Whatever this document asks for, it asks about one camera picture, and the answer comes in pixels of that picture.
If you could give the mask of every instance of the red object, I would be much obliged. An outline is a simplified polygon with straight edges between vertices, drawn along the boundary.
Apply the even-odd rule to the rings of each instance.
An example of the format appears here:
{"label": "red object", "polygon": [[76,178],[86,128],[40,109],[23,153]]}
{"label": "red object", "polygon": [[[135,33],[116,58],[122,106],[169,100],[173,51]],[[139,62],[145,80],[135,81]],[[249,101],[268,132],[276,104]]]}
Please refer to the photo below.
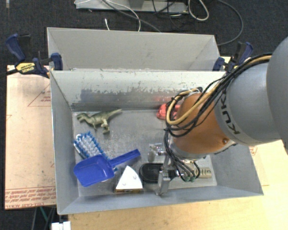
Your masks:
{"label": "red object", "polygon": [[[176,105],[176,106],[175,106],[174,115],[176,115],[176,113],[177,113],[177,111],[178,111],[179,108],[180,108],[180,105]],[[162,105],[159,107],[159,110],[158,110],[158,112],[157,112],[157,118],[162,119],[162,120],[165,120],[166,114],[167,114],[167,105],[166,105],[166,104],[162,104]]]}

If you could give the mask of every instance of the white triangular object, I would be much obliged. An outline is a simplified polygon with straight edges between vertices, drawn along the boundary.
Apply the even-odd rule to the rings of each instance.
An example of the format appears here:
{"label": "white triangular object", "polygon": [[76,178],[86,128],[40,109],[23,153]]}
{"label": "white triangular object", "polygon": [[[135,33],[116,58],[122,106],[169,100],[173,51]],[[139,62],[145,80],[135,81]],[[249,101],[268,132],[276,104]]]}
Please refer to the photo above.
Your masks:
{"label": "white triangular object", "polygon": [[143,185],[138,174],[130,166],[126,166],[123,175],[116,186],[116,191],[132,191],[142,189]]}

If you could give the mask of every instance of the yellow cable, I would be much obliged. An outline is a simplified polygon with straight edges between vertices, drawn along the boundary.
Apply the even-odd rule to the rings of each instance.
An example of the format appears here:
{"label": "yellow cable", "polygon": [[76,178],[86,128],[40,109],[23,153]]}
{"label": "yellow cable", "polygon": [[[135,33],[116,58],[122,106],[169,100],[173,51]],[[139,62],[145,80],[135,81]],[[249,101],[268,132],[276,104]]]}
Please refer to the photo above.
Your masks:
{"label": "yellow cable", "polygon": [[[250,61],[247,65],[250,65],[250,64],[253,64],[253,63],[256,63],[258,61],[261,61],[261,60],[267,60],[267,59],[270,59],[271,56],[263,56],[263,57],[260,57],[260,58],[257,58],[257,59],[254,59],[252,61]],[[197,90],[197,88],[194,88],[192,90],[188,90],[188,91],[183,91],[181,93],[179,93],[178,96],[176,96],[174,98],[174,100],[172,100],[171,104],[169,105],[168,107],[168,111],[167,111],[167,114],[166,114],[166,121],[169,125],[178,125],[180,124],[183,120],[185,120],[191,112],[193,112],[196,108],[199,107],[200,104],[202,104],[205,100],[207,100],[207,98],[212,94],[212,92],[219,86],[219,83],[217,83],[213,88],[212,90],[207,93],[205,96],[203,96],[199,101],[198,103],[196,103],[195,105],[193,105],[187,112],[184,113],[184,115],[182,115],[180,118],[176,119],[176,120],[173,120],[171,121],[170,119],[170,113],[171,113],[171,110],[173,109],[174,107],[174,104],[177,102],[178,98],[181,96],[181,95],[187,95],[191,92],[194,92],[195,90]]]}

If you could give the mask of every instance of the green dinosaur figure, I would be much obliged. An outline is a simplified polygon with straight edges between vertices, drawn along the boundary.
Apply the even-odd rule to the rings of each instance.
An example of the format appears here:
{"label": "green dinosaur figure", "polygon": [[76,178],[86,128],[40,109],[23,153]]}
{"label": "green dinosaur figure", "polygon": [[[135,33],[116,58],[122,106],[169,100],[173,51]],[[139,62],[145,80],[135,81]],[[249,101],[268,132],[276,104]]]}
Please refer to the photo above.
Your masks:
{"label": "green dinosaur figure", "polygon": [[119,113],[119,112],[121,112],[121,109],[117,109],[117,110],[114,110],[114,111],[103,111],[103,112],[100,112],[100,113],[93,114],[92,116],[89,116],[86,113],[80,113],[80,114],[77,115],[77,119],[80,122],[85,121],[88,124],[91,124],[94,127],[94,129],[97,129],[96,125],[100,125],[101,124],[101,127],[104,128],[103,133],[105,134],[105,133],[110,131],[109,124],[107,123],[107,120],[111,116],[113,116],[113,115],[115,115],[116,113]]}

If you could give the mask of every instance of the yellow clamp label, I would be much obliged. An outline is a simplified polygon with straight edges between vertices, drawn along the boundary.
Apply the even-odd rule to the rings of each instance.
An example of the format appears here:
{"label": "yellow clamp label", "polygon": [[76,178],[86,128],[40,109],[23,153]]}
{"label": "yellow clamp label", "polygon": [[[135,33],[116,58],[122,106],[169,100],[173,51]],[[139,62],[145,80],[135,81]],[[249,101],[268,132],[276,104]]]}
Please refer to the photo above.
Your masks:
{"label": "yellow clamp label", "polygon": [[19,65],[16,66],[16,69],[21,73],[26,73],[26,72],[34,70],[35,64],[32,62],[20,63]]}

